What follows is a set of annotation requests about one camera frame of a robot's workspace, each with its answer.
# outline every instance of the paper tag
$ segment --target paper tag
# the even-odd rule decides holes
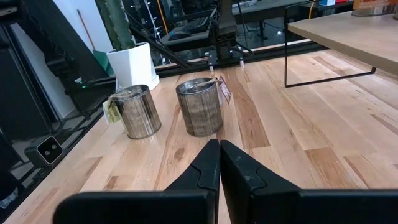
[[[223,81],[220,84],[221,91],[223,92],[224,97],[225,97],[226,101],[229,104],[229,102],[231,101],[232,93],[229,90],[228,86],[226,85],[225,80],[224,80],[224,78],[222,76],[220,76],[220,80]]]
[[[120,120],[120,113],[118,107],[113,101],[107,100],[102,104],[104,110],[105,120],[107,124],[112,124]]]

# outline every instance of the wooden table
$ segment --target wooden table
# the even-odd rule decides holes
[[[290,23],[289,31],[398,75],[398,21],[392,14],[356,17],[344,12]]]
[[[398,188],[398,79],[378,70],[286,89],[283,62],[216,70],[233,99],[224,101],[223,129],[205,138],[186,132],[175,87],[212,74],[161,79],[152,91],[162,122],[156,134],[131,140],[121,123],[100,119],[6,223],[49,224],[56,206],[78,192],[163,190],[212,138],[231,141],[303,188]],[[292,56],[290,69],[294,81],[305,81],[369,68],[327,50]],[[229,223],[220,190],[219,223]]]

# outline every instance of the black metal table frame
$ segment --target black metal table frame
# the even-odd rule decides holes
[[[284,85],[285,88],[292,88],[296,86],[304,86],[304,85],[311,85],[311,84],[316,84],[316,83],[323,83],[323,82],[330,82],[330,81],[336,81],[336,80],[343,80],[347,78],[355,78],[355,77],[361,77],[365,75],[372,75],[376,72],[376,67],[372,67],[372,70],[370,72],[364,72],[364,73],[358,73],[358,74],[353,74],[353,75],[345,75],[342,77],[333,77],[333,78],[325,78],[322,80],[314,80],[314,81],[309,81],[309,82],[302,82],[302,83],[294,83],[294,84],[287,84],[287,57],[289,56],[288,54],[288,44],[287,44],[287,34],[289,32],[287,24],[289,23],[289,9],[292,7],[297,7],[303,4],[308,4],[308,2],[301,2],[297,4],[293,4],[290,6],[287,6],[285,8],[285,14],[284,14],[284,28],[285,28],[285,74],[284,74]]]

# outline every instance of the white wall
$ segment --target white wall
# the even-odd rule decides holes
[[[11,25],[19,42],[24,49],[24,52],[29,59],[30,64],[36,72],[45,92],[50,98],[50,101],[55,107],[59,117],[64,118],[75,109],[69,96],[65,94],[65,89],[61,81],[56,77],[47,67],[44,61],[43,52],[36,46],[24,30],[18,25]]]
[[[93,50],[93,46],[77,10],[80,11],[95,49],[102,52],[113,50],[95,0],[54,0],[54,3],[90,50]]]

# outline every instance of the stainless steel cup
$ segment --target stainless steel cup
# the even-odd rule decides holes
[[[142,139],[155,134],[161,127],[149,87],[134,85],[112,96],[122,117],[127,136]]]
[[[185,127],[192,136],[209,136],[223,126],[216,82],[198,85],[210,80],[211,78],[196,78],[175,89]]]

